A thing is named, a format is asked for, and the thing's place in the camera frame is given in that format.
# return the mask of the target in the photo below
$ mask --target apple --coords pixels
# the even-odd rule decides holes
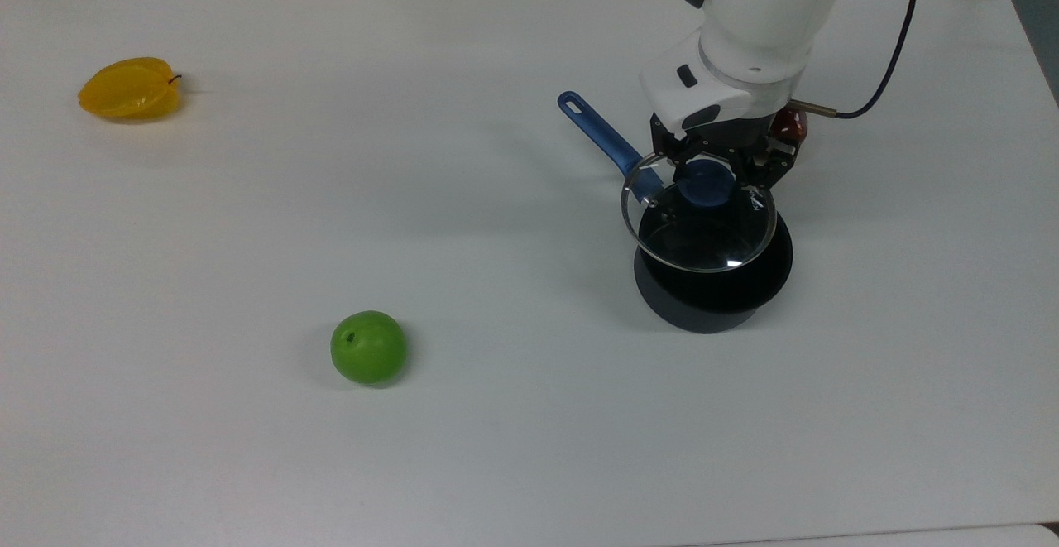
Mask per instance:
[[[331,362],[358,384],[382,384],[400,373],[408,344],[400,325],[381,312],[345,317],[331,333]]]

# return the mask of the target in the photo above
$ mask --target blue handle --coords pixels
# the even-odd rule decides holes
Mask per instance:
[[[628,178],[629,172],[643,160],[643,156],[640,156],[621,133],[614,131],[614,128],[607,124],[607,121],[599,116],[585,98],[579,97],[577,92],[559,94],[559,108],[585,131],[590,140],[594,141],[599,150],[613,160],[625,178]],[[654,174],[654,170],[644,169],[632,183],[632,196],[635,196],[638,201],[643,201],[659,188],[662,188],[662,179]]]
[[[625,177],[628,177],[632,167],[643,159],[643,156],[640,156],[640,152],[629,145],[621,133],[614,131],[614,128],[576,92],[559,94],[559,108],[567,113],[574,125],[594,141],[599,150],[613,160],[614,165],[617,165]]]

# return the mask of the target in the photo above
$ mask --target yellow star fruit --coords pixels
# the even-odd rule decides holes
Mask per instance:
[[[98,116],[152,118],[180,104],[180,76],[155,57],[120,60],[104,67],[77,93],[80,107]]]

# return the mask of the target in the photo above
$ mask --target black cable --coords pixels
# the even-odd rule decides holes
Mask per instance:
[[[901,56],[901,49],[904,48],[904,39],[909,35],[909,25],[912,24],[912,14],[916,12],[916,0],[909,0],[909,8],[904,14],[904,23],[901,24],[901,34],[897,37],[897,45],[894,48],[894,54],[890,57],[890,65],[886,66],[886,74],[882,76],[882,81],[879,83],[879,87],[875,90],[875,95],[872,99],[867,101],[867,104],[862,106],[860,109],[852,112],[838,112],[834,114],[836,118],[856,118],[864,114],[875,106],[875,103],[879,102],[882,97],[882,92],[886,89],[886,84],[890,83],[890,76],[894,74],[894,69],[897,67],[897,57]]]

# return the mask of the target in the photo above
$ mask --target black cylinder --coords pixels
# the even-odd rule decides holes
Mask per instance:
[[[772,241],[760,256],[731,271],[699,273],[667,267],[636,249],[633,272],[647,305],[688,332],[715,333],[750,320],[779,293],[794,261],[790,231],[776,215]]]

